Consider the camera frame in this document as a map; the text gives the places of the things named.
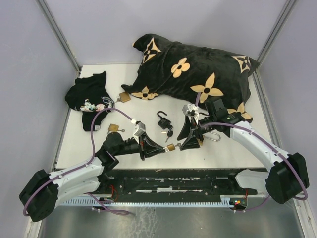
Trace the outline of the black padlock shackle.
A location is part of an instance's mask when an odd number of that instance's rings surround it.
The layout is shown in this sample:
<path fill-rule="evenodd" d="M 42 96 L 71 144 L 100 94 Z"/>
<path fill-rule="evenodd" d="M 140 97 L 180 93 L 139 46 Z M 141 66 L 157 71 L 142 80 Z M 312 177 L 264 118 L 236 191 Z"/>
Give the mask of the black padlock shackle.
<path fill-rule="evenodd" d="M 171 121 L 165 117 L 165 116 L 167 116 L 167 114 L 165 112 L 158 111 L 157 116 L 160 118 L 160 120 L 158 121 L 158 126 L 160 126 L 162 129 L 173 130 L 173 126 L 171 125 Z"/>

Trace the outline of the medium brass padlock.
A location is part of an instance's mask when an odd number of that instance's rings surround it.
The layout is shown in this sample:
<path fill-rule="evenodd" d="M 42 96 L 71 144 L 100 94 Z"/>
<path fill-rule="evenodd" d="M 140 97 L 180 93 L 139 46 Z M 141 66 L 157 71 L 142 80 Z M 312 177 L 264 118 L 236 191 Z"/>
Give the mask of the medium brass padlock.
<path fill-rule="evenodd" d="M 125 129 L 120 129 L 119 125 L 113 124 L 111 123 L 108 127 L 108 133 L 112 133 L 112 132 L 125 132 Z"/>

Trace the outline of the black-headed keys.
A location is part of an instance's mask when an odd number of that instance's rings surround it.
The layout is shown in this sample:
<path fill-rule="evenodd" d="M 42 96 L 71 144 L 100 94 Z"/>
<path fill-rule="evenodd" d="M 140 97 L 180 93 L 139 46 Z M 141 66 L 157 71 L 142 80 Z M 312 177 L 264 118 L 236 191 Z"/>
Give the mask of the black-headed keys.
<path fill-rule="evenodd" d="M 169 138 L 173 135 L 173 131 L 172 130 L 162 131 L 161 133 L 166 135 L 165 143 L 167 143 Z"/>

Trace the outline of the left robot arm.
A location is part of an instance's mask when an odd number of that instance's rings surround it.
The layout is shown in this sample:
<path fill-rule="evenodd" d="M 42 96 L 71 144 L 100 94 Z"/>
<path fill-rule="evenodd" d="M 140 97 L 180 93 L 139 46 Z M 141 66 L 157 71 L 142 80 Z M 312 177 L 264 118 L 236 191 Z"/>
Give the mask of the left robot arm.
<path fill-rule="evenodd" d="M 155 143 L 146 133 L 123 140 L 120 133 L 112 132 L 90 159 L 60 171 L 35 172 L 19 194 L 23 215 L 38 222 L 69 199 L 94 191 L 107 192 L 106 174 L 119 163 L 117 156 L 139 154 L 143 160 L 165 152 L 167 147 Z"/>

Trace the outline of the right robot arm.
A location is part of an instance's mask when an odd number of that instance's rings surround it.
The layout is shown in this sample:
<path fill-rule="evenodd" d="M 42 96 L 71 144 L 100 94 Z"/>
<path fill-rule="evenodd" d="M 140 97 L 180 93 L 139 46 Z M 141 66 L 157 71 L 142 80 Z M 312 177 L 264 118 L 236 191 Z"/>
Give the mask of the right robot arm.
<path fill-rule="evenodd" d="M 199 119 L 198 106 L 183 106 L 185 122 L 177 140 L 184 140 L 180 150 L 200 148 L 203 136 L 217 130 L 241 144 L 266 168 L 266 172 L 244 169 L 227 182 L 231 193 L 246 189 L 267 193 L 275 202 L 284 204 L 290 199 L 307 200 L 310 185 L 306 160 L 300 153 L 290 154 L 259 135 L 241 112 L 229 112 L 220 97 L 205 101 L 208 111 Z"/>

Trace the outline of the small brass padlock long shackle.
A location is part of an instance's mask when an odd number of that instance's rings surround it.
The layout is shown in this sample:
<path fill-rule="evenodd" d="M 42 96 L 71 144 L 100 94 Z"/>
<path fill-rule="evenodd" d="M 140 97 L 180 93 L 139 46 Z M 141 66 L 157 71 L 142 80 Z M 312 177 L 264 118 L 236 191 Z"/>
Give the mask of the small brass padlock long shackle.
<path fill-rule="evenodd" d="M 171 152 L 173 150 L 175 150 L 175 145 L 174 144 L 169 144 L 166 147 L 164 147 L 164 151 L 165 152 Z"/>

